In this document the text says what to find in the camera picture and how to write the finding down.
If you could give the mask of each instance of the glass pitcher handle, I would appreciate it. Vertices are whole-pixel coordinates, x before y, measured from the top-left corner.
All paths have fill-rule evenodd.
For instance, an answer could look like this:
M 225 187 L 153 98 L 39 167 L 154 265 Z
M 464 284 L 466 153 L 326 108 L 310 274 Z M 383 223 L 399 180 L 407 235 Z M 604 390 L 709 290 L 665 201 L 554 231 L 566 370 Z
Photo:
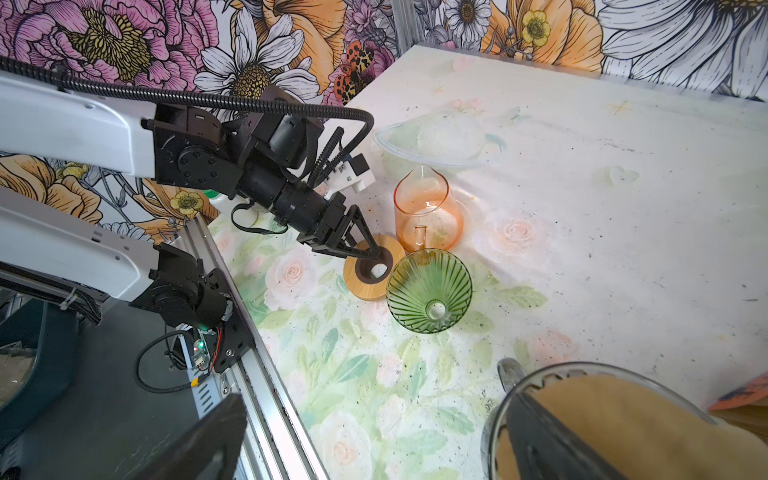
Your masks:
M 416 250 L 423 250 L 427 247 L 427 227 L 426 225 L 416 226 L 416 241 L 414 242 Z

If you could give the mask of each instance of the orange flower illustration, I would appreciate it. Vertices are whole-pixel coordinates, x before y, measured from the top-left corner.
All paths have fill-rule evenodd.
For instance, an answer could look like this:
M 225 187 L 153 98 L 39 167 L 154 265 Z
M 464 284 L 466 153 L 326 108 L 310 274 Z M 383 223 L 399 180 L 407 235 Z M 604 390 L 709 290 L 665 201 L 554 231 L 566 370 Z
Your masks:
M 60 180 L 43 160 L 29 155 L 0 158 L 0 187 L 10 188 L 26 197 L 74 215 L 89 223 L 101 220 L 101 198 L 80 185 L 65 168 Z
M 200 191 L 159 185 L 147 178 L 142 180 L 142 184 L 149 192 L 134 195 L 134 200 L 157 218 L 138 222 L 136 226 L 146 230 L 155 243 L 174 239 L 187 220 L 198 214 L 202 215 L 206 222 L 211 222 L 218 215 L 218 210 Z
M 491 3 L 481 51 L 548 65 L 600 71 L 603 29 L 594 0 L 508 0 L 505 15 Z

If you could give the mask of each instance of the black bracket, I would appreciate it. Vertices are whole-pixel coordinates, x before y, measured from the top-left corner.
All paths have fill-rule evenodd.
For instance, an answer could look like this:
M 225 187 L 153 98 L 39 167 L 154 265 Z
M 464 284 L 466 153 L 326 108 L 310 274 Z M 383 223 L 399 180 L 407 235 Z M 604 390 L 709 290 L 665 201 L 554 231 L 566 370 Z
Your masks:
M 362 238 L 368 243 L 367 250 L 355 248 L 357 240 L 352 235 L 352 228 L 357 227 Z M 337 230 L 333 230 L 326 242 L 318 243 L 313 235 L 299 235 L 296 238 L 300 243 L 306 243 L 312 247 L 313 252 L 325 253 L 335 257 L 379 258 L 380 249 L 373 239 L 365 218 L 357 205 L 352 205 L 349 211 L 339 222 Z

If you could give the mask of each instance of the zip tie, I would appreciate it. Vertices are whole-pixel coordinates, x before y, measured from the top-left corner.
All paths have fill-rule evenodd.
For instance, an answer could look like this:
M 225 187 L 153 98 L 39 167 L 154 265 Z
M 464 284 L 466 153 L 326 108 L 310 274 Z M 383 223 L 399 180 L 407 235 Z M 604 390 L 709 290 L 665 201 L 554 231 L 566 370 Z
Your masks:
M 77 287 L 73 287 L 72 291 L 69 293 L 69 295 L 67 295 L 67 298 L 65 298 L 63 302 L 58 304 L 59 310 L 66 310 L 67 308 L 69 308 L 69 306 L 72 303 L 74 303 L 75 300 L 78 299 L 78 295 L 75 293 L 77 289 L 78 289 Z
M 59 91 L 63 91 L 66 93 L 66 90 L 64 89 L 64 77 L 67 74 L 67 65 L 64 64 L 58 64 L 55 67 L 52 68 L 52 79 L 53 79 L 53 85 L 56 86 L 56 89 Z

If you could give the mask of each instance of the floral tablecloth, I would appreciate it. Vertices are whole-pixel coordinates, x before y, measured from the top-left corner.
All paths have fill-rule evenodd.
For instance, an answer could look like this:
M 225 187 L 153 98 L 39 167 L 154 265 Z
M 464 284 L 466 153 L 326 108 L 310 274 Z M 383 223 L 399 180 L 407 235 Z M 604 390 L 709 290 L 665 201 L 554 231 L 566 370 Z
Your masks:
M 764 111 L 423 47 L 351 105 L 381 127 L 467 108 L 456 100 L 469 96 L 510 149 L 442 172 L 465 209 L 452 251 L 474 287 L 469 312 L 443 333 L 411 333 L 385 302 L 355 298 L 343 260 L 312 253 L 292 230 L 210 225 L 332 480 L 481 478 L 506 356 L 528 371 L 623 366 L 700 406 L 768 364 L 766 231 L 749 221 L 766 203 L 750 196 L 766 176 Z M 337 124 L 358 128 L 330 121 L 324 138 Z M 370 137 L 359 151 L 377 181 L 347 204 L 393 235 L 392 192 L 410 166 Z

